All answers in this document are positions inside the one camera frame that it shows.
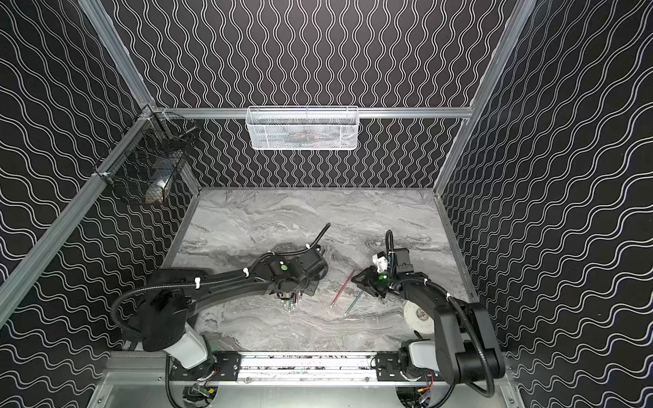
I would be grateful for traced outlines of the bundle of coloured pencils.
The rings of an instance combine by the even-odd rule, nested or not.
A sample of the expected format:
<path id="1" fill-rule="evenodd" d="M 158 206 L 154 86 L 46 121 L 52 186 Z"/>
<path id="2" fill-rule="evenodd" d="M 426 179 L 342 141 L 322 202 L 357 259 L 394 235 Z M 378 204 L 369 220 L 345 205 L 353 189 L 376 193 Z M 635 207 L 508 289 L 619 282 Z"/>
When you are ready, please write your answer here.
<path id="1" fill-rule="evenodd" d="M 291 312 L 297 306 L 297 303 L 302 299 L 301 293 L 291 294 L 289 297 L 282 297 L 283 309 L 287 312 Z"/>

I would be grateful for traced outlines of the red pencil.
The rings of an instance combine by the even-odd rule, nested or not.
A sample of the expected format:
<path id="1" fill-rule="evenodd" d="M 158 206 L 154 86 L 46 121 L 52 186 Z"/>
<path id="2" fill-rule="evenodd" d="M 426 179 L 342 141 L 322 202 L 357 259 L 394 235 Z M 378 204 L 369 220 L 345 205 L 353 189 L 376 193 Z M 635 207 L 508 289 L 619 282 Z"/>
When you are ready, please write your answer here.
<path id="1" fill-rule="evenodd" d="M 330 308 L 332 308 L 333 306 L 335 306 L 336 302 L 338 302 L 338 300 L 341 298 L 342 294 L 345 292 L 345 289 L 348 287 L 348 285 L 350 284 L 351 280 L 353 279 L 353 277 L 354 277 L 356 274 L 357 274 L 356 270 L 353 270 L 353 271 L 348 275 L 348 277 L 346 278 L 345 282 L 344 282 L 343 285 L 340 287 L 340 289 L 338 290 L 337 294 L 335 295 L 333 301 L 331 302 L 331 304 L 330 304 Z"/>

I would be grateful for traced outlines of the green pencil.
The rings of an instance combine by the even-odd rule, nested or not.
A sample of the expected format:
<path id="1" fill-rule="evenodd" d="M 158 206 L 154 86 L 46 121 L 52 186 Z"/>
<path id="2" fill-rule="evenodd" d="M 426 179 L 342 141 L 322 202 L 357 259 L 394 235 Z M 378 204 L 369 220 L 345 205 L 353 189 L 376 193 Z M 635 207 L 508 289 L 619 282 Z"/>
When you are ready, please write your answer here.
<path id="1" fill-rule="evenodd" d="M 359 292 L 355 296 L 354 300 L 351 302 L 351 304 L 348 306 L 348 308 L 344 312 L 344 316 L 349 316 L 352 313 L 353 309 L 355 309 L 355 306 L 359 303 L 359 301 L 361 300 L 361 298 L 363 297 L 364 294 L 365 294 L 365 292 Z"/>

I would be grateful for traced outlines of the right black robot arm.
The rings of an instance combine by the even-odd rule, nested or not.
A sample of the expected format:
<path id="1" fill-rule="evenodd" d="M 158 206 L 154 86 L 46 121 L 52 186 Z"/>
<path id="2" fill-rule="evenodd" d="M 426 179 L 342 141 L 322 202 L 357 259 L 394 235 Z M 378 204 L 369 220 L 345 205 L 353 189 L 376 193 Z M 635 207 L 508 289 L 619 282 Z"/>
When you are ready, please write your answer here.
<path id="1" fill-rule="evenodd" d="M 495 381 L 505 374 L 505 360 L 485 307 L 457 299 L 428 275 L 417 272 L 410 251 L 395 246 L 386 231 L 385 267 L 372 265 L 352 277 L 362 292 L 384 299 L 391 294 L 415 304 L 432 319 L 435 362 L 451 389 L 464 384 L 485 398 L 496 392 Z"/>

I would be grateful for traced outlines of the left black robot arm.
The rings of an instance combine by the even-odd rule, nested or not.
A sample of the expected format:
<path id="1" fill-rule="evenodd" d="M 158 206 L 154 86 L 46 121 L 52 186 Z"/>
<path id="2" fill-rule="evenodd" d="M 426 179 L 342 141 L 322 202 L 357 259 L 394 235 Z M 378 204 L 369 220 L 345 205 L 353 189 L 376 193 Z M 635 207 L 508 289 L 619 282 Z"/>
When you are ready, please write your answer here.
<path id="1" fill-rule="evenodd" d="M 324 226 L 305 248 L 264 253 L 239 270 L 211 274 L 205 269 L 159 270 L 154 282 L 120 295 L 112 304 L 112 321 L 146 352 L 163 352 L 186 370 L 207 365 L 213 352 L 191 327 L 190 318 L 234 300 L 273 296 L 292 309 L 303 296 L 315 294 L 328 273 L 319 242 Z"/>

